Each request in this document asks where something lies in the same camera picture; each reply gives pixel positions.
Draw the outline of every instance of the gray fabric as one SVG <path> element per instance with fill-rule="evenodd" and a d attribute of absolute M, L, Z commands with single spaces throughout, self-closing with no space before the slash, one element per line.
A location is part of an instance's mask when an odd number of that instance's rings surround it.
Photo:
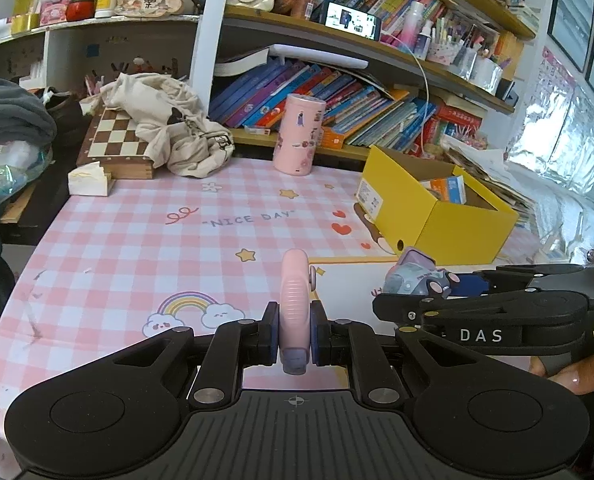
<path fill-rule="evenodd" d="M 47 146 L 57 135 L 57 125 L 42 101 L 16 83 L 0 79 L 0 143 L 25 140 Z"/>

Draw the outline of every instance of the red heart print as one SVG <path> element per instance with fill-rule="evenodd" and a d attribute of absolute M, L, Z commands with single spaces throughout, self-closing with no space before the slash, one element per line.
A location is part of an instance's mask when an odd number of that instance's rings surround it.
<path fill-rule="evenodd" d="M 334 223 L 330 227 L 343 236 L 349 235 L 352 232 L 352 228 L 349 225 L 339 225 Z"/>

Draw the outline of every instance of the yellow star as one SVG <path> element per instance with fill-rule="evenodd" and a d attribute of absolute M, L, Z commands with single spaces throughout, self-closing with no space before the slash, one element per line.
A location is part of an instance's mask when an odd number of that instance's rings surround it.
<path fill-rule="evenodd" d="M 285 196 L 286 198 L 292 200 L 293 198 L 298 197 L 299 195 L 291 189 L 280 189 L 279 196 Z"/>
<path fill-rule="evenodd" d="M 249 251 L 248 249 L 241 249 L 238 253 L 235 253 L 235 256 L 238 256 L 242 262 L 256 262 L 254 251 Z"/>

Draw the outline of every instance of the human hand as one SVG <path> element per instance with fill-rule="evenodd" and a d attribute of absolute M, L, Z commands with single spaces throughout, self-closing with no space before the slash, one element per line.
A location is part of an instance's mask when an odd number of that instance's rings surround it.
<path fill-rule="evenodd" d="M 546 369 L 538 357 L 530 358 L 529 371 L 539 377 L 546 376 Z M 577 395 L 594 392 L 594 355 L 567 366 L 549 379 Z"/>

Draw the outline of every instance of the smiling cloud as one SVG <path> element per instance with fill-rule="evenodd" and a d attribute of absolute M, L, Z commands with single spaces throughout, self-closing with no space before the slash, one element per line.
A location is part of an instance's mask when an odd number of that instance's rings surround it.
<path fill-rule="evenodd" d="M 202 325 L 206 328 L 216 328 L 229 321 L 238 321 L 244 319 L 246 315 L 227 303 L 212 304 L 206 309 L 202 316 Z"/>
<path fill-rule="evenodd" d="M 184 326 L 183 321 L 179 321 L 176 317 L 170 314 L 153 314 L 148 318 L 148 322 L 143 326 L 141 331 L 146 337 L 152 337 L 161 334 L 166 330 L 170 330 L 175 326 Z"/>

